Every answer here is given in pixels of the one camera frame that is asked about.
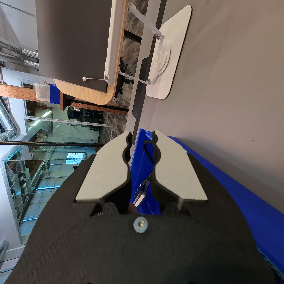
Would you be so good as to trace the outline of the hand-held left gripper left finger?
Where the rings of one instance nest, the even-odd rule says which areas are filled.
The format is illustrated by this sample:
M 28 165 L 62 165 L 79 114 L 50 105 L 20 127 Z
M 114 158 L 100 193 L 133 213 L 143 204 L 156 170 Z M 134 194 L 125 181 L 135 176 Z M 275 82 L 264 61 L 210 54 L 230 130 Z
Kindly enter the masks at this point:
M 97 152 L 76 196 L 77 202 L 113 203 L 120 214 L 127 213 L 132 192 L 131 146 L 132 133 L 125 131 Z

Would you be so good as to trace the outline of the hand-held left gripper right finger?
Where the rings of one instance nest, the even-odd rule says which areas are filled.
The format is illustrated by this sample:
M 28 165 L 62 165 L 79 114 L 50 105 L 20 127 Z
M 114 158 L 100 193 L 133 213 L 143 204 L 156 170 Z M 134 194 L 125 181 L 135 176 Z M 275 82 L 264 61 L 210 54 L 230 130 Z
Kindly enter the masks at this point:
M 152 144 L 152 196 L 161 214 L 191 214 L 193 208 L 208 207 L 208 197 L 187 151 L 158 130 L 153 131 Z

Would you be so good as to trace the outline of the blue plastic bin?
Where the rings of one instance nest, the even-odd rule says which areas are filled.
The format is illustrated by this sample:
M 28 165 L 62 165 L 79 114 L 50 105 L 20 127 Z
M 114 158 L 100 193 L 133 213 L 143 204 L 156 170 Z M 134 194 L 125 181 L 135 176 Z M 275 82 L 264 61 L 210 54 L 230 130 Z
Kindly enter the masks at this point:
M 171 136 L 169 138 L 180 144 L 188 154 L 193 155 L 227 190 L 246 218 L 261 255 L 283 279 L 284 215 L 177 138 Z M 131 202 L 139 185 L 150 175 L 153 169 L 153 165 L 143 148 L 145 140 L 152 140 L 152 132 L 140 128 L 130 167 L 132 178 Z

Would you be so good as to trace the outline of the black thin rod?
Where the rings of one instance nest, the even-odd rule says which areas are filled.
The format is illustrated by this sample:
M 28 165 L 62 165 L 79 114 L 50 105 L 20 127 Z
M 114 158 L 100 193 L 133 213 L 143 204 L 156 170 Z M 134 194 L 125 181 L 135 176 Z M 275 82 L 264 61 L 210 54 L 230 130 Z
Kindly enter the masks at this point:
M 54 146 L 54 147 L 103 147 L 105 144 L 101 144 L 101 143 L 69 143 L 69 142 L 0 141 L 0 145 Z

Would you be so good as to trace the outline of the dark grey bar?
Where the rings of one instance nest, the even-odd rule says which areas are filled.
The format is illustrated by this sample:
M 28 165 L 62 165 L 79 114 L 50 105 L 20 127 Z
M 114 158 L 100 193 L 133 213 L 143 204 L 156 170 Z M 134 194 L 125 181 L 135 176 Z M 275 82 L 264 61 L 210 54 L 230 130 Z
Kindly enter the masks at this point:
M 144 80 L 144 81 L 148 80 L 150 66 L 151 66 L 151 60 L 149 59 L 149 57 L 144 58 L 141 63 L 141 69 L 140 69 L 140 74 L 139 74 L 140 80 Z M 146 96 L 146 84 L 138 81 L 133 109 L 132 109 L 132 115 L 136 118 L 134 130 L 132 133 L 132 144 L 133 145 L 135 145 L 137 134 L 138 134 L 139 122 L 140 122 L 140 117 L 141 117 L 141 113 L 143 109 L 145 96 Z

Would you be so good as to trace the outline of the white base board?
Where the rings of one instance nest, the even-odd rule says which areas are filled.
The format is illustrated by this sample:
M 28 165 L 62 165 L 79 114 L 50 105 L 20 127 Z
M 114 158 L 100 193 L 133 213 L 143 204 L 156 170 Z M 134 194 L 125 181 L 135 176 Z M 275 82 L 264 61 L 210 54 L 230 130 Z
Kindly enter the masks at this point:
M 170 46 L 171 55 L 165 71 L 157 77 L 153 85 L 147 85 L 146 95 L 148 97 L 161 100 L 168 97 L 179 63 L 191 14 L 192 7 L 191 5 L 187 5 L 161 26 L 160 31 L 165 36 L 166 44 Z

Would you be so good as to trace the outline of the wooden board with dark panel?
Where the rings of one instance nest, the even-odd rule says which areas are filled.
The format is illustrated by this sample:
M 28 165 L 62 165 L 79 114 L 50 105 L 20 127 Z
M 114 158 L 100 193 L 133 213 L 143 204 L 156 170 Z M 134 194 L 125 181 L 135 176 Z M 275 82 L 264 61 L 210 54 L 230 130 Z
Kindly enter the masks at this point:
M 36 0 L 35 6 L 40 73 L 63 94 L 111 103 L 128 1 Z

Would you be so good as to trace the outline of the silver air duct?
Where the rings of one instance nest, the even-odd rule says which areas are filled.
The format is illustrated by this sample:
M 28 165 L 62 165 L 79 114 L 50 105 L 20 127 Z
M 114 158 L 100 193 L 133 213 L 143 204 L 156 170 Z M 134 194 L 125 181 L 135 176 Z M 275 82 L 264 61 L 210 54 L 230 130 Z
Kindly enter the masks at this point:
M 8 142 L 19 136 L 18 128 L 5 104 L 0 100 L 0 124 L 4 131 L 0 133 L 0 141 Z

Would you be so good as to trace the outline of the clear round mount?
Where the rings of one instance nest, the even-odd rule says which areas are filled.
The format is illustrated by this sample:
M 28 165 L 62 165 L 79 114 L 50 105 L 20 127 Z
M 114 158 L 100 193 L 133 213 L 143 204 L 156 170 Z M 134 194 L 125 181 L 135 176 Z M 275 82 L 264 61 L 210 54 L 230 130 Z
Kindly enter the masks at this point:
M 171 55 L 171 49 L 166 44 L 165 36 L 162 34 L 156 34 L 155 36 L 156 43 L 148 76 L 150 85 L 153 85 L 157 77 L 165 71 Z

